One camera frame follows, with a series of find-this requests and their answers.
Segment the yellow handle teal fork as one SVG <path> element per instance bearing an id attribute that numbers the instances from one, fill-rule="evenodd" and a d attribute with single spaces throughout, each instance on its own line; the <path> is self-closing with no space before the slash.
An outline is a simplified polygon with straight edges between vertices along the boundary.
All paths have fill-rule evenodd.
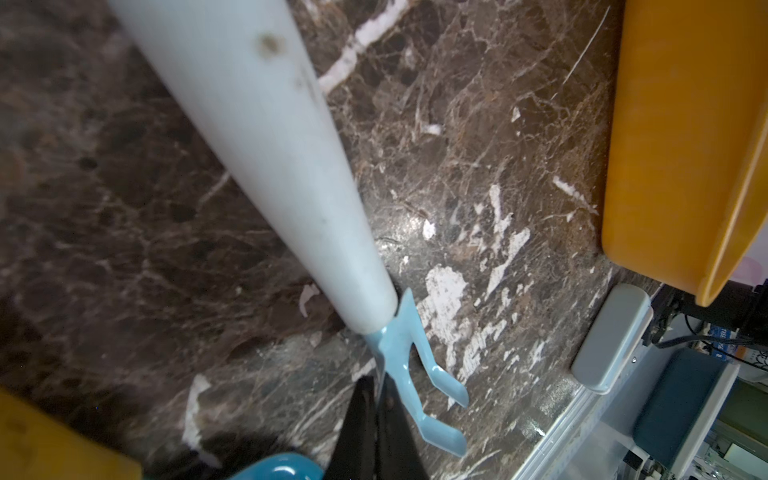
<path id="1" fill-rule="evenodd" d="M 191 396 L 184 442 L 199 434 L 199 403 Z M 226 479 L 322 479 L 312 460 L 282 453 L 264 458 Z M 150 479 L 138 462 L 81 436 L 52 417 L 1 390 L 1 479 Z"/>

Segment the white handle lightblue fork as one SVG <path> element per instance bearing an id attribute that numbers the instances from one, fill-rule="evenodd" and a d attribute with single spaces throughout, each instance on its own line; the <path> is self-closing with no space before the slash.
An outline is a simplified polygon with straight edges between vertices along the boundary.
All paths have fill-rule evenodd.
<path id="1" fill-rule="evenodd" d="M 233 179 L 395 383 L 421 437 L 467 442 L 424 409 L 409 371 L 461 406 L 467 389 L 433 355 L 411 291 L 377 250 L 349 161 L 284 1 L 114 1 L 117 19 Z"/>

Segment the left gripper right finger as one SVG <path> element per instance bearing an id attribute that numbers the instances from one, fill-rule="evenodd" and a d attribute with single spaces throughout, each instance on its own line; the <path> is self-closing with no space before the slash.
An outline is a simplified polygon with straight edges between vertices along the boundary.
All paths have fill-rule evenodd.
<path id="1" fill-rule="evenodd" d="M 428 480 L 394 380 L 386 374 L 376 411 L 376 478 Z"/>

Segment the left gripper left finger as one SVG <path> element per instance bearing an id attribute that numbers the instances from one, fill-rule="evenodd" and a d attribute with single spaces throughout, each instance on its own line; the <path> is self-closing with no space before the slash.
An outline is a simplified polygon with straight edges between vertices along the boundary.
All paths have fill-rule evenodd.
<path id="1" fill-rule="evenodd" d="M 371 480 L 375 468 L 375 380 L 360 377 L 351 396 L 324 480 Z"/>

